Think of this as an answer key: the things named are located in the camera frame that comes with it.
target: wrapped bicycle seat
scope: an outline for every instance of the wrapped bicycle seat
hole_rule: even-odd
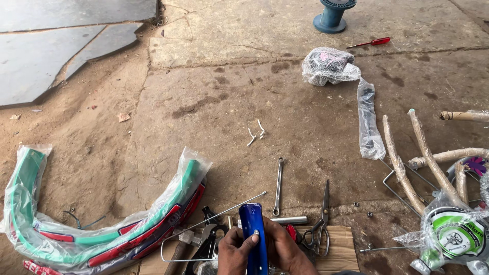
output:
[[[345,51],[319,47],[313,49],[302,62],[302,79],[316,86],[324,86],[329,81],[357,80],[360,69],[354,65],[355,57]]]

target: blue mudguard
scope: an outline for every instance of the blue mudguard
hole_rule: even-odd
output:
[[[253,235],[255,230],[258,230],[260,236],[258,244],[248,255],[247,275],[267,275],[268,259],[262,205],[258,203],[244,204],[240,207],[239,213],[243,225],[243,238],[246,240]]]

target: dirt ground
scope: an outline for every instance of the dirt ground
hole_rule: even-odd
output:
[[[137,33],[138,45],[91,62],[55,88],[41,105],[0,110],[0,188],[5,189],[14,170],[20,144],[53,144],[38,211],[72,227],[76,226],[74,219],[63,210],[75,208],[73,214],[82,225],[105,215],[89,228],[98,229],[148,209],[173,177],[184,146],[189,146],[214,162],[198,209],[209,205],[221,211],[268,191],[260,202],[265,215],[270,215],[276,159],[282,156],[287,160],[283,216],[307,215],[313,223],[319,217],[324,181],[330,179],[329,224],[352,227],[357,251],[368,243],[394,246],[392,225],[417,230],[419,219],[381,183],[389,173],[387,167],[379,160],[362,159],[358,153],[358,81],[315,87],[302,81],[301,63],[315,46],[343,48],[358,42],[355,35],[370,40],[365,29],[372,28],[375,35],[397,36],[393,39],[396,44],[351,51],[362,76],[376,87],[375,109],[382,136],[381,118],[389,115],[399,155],[405,162],[418,156],[406,115],[414,108],[434,153],[487,148],[487,129],[482,124],[439,121],[437,115],[444,110],[487,109],[489,34],[481,22],[488,18],[447,0],[437,0],[436,5],[409,3],[412,14],[404,15],[396,1],[388,2],[395,7],[394,15],[402,16],[387,25],[399,28],[380,27],[383,17],[394,22],[388,8],[375,18],[375,25],[367,26],[360,15],[378,7],[365,5],[345,13],[352,32],[317,36],[311,41],[302,37],[298,43],[295,35],[315,34],[300,20],[306,18],[310,24],[310,15],[320,6],[316,2],[293,7],[280,2],[285,9],[281,14],[259,1],[247,11],[251,18],[243,18],[253,31],[235,33],[234,28],[244,24],[236,25],[242,3],[168,1],[165,14],[170,23],[166,27],[146,25]],[[207,17],[213,13],[207,9],[230,11],[223,22],[232,20],[232,27],[208,27],[213,21]],[[252,13],[264,17],[254,22]],[[440,15],[453,21],[445,23]],[[295,17],[286,22],[293,26],[276,29],[275,20],[287,16]],[[418,21],[428,30],[418,30]],[[257,31],[261,26],[265,33]],[[283,43],[280,35],[287,36]],[[448,36],[457,39],[441,40]],[[262,45],[237,45],[239,40],[260,40]],[[168,68],[174,60],[177,68]],[[132,118],[119,123],[117,116],[122,112],[129,112]],[[12,115],[21,117],[10,119]],[[266,137],[247,147],[247,128],[256,130],[256,119],[266,129]],[[450,165],[444,163],[441,168]],[[420,173],[435,182],[429,169],[420,169]],[[408,176],[415,189],[431,200],[432,189],[410,172]],[[394,179],[389,183],[400,191]],[[478,198],[477,185],[470,183],[469,192],[471,199]],[[368,218],[367,211],[374,212],[374,217]],[[196,213],[191,221],[200,219],[201,213]],[[0,245],[4,274],[31,274],[21,265],[25,257],[14,251],[4,234]],[[408,250],[357,252],[360,270],[367,275],[418,274],[409,267],[416,257]],[[470,274],[460,265],[445,267],[447,274]],[[138,265],[118,272],[131,273],[138,273]]]

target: scissors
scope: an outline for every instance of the scissors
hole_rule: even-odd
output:
[[[324,188],[324,197],[323,197],[323,208],[321,211],[321,219],[310,229],[304,232],[302,235],[304,246],[310,250],[313,250],[318,256],[324,257],[328,254],[328,249],[330,247],[330,235],[326,230],[326,225],[328,225],[328,216],[329,216],[329,202],[330,202],[330,180],[326,181],[326,187]],[[326,242],[326,250],[324,254],[319,253],[319,245],[321,244],[321,235],[322,233],[326,234],[327,242]],[[306,235],[311,235],[311,241],[306,241]]]

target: hammer handle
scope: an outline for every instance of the hammer handle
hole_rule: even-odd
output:
[[[173,254],[172,260],[180,260],[182,256],[185,255],[185,250],[187,249],[188,244],[184,242],[180,242],[175,248],[175,253]],[[164,275],[174,275],[175,271],[178,269],[178,262],[170,262],[168,267],[166,268]]]

